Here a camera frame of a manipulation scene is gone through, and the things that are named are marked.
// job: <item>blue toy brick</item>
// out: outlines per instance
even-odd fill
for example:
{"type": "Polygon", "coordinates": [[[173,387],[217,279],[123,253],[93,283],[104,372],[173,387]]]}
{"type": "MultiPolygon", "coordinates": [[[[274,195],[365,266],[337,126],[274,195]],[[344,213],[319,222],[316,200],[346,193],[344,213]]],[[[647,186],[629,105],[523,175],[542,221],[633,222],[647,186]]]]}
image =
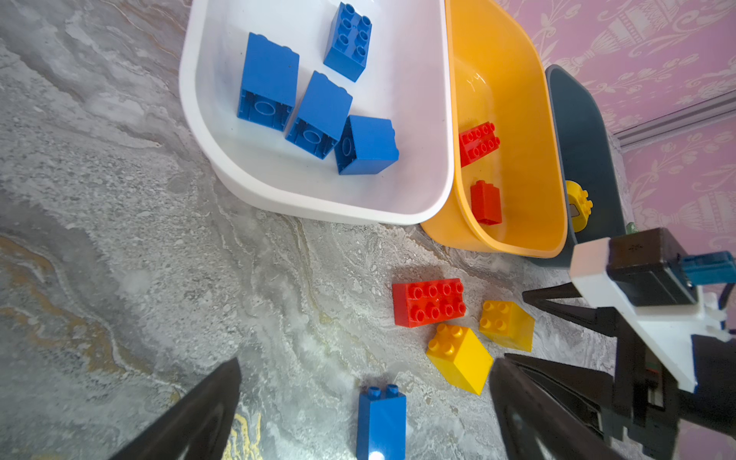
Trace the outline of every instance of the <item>blue toy brick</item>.
{"type": "Polygon", "coordinates": [[[686,255],[680,264],[687,279],[696,286],[736,283],[736,263],[728,251],[686,255]]]}
{"type": "Polygon", "coordinates": [[[340,139],[353,97],[315,71],[286,140],[324,159],[340,139]]]}
{"type": "Polygon", "coordinates": [[[368,62],[368,45],[373,28],[368,16],[355,12],[351,4],[341,3],[332,20],[325,65],[358,81],[368,62]]]}
{"type": "Polygon", "coordinates": [[[371,386],[358,401],[358,460],[406,458],[406,396],[399,387],[388,385],[386,391],[371,386]]]}
{"type": "Polygon", "coordinates": [[[299,55],[253,32],[248,35],[238,118],[283,131],[297,102],[299,55]]]}
{"type": "Polygon", "coordinates": [[[340,174],[378,174],[399,159],[391,120],[351,115],[335,146],[340,174]]]}

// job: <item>blue connector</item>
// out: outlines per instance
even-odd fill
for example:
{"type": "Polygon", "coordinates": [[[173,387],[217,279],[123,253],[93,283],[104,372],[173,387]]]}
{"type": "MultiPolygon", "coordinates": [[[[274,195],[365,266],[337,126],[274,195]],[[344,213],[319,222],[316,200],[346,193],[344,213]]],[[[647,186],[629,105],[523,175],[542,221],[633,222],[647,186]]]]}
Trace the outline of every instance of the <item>blue connector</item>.
{"type": "Polygon", "coordinates": [[[351,4],[341,3],[332,20],[325,65],[353,82],[358,81],[368,62],[372,28],[368,16],[356,13],[351,4]]]}
{"type": "Polygon", "coordinates": [[[299,55],[253,32],[240,87],[238,118],[283,131],[297,102],[299,55]]]}
{"type": "Polygon", "coordinates": [[[399,387],[371,386],[358,401],[358,460],[406,458],[406,396],[399,387]]]}
{"type": "Polygon", "coordinates": [[[324,159],[340,139],[353,97],[315,71],[286,140],[324,159]]]}
{"type": "Polygon", "coordinates": [[[378,174],[399,159],[391,120],[351,115],[335,146],[340,174],[378,174]]]}
{"type": "Polygon", "coordinates": [[[696,286],[736,283],[736,263],[728,251],[686,255],[680,266],[687,279],[696,286]]]}

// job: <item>wall trim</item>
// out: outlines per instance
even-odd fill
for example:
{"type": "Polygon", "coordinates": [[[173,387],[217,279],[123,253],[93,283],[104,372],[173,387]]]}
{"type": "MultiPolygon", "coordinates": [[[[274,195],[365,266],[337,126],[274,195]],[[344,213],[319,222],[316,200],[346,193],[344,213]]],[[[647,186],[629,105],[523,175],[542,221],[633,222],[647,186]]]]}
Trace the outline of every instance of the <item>wall trim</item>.
{"type": "Polygon", "coordinates": [[[681,132],[736,116],[736,91],[708,99],[669,115],[617,132],[621,149],[627,152],[681,132]]]}

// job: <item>white plastic container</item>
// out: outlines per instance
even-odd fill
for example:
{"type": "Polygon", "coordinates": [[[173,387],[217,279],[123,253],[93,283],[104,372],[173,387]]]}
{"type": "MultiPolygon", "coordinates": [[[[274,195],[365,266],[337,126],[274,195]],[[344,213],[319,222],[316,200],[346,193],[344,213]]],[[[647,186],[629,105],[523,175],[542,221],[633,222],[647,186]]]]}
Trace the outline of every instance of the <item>white plastic container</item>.
{"type": "Polygon", "coordinates": [[[424,222],[445,203],[454,167],[444,0],[351,4],[373,23],[357,82],[322,64],[339,1],[194,0],[179,74],[184,114],[220,180],[251,205],[332,222],[424,222]],[[353,96],[351,114],[390,118],[399,161],[340,176],[334,152],[320,160],[237,118],[250,32],[299,54],[297,106],[317,70],[353,96]]]}

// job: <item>yellow-orange plastic container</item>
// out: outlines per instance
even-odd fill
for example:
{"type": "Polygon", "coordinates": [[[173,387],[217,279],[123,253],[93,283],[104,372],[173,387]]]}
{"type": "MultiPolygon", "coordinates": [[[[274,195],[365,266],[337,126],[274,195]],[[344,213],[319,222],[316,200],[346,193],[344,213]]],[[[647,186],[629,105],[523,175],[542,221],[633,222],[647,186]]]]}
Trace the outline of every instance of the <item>yellow-orange plastic container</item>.
{"type": "Polygon", "coordinates": [[[445,0],[455,135],[455,180],[422,224],[445,246],[551,258],[567,238],[567,201],[542,62],[527,34],[493,0],[445,0]],[[460,132],[486,121],[500,148],[460,167],[460,132]],[[503,223],[481,225],[470,186],[500,189],[503,223]]]}

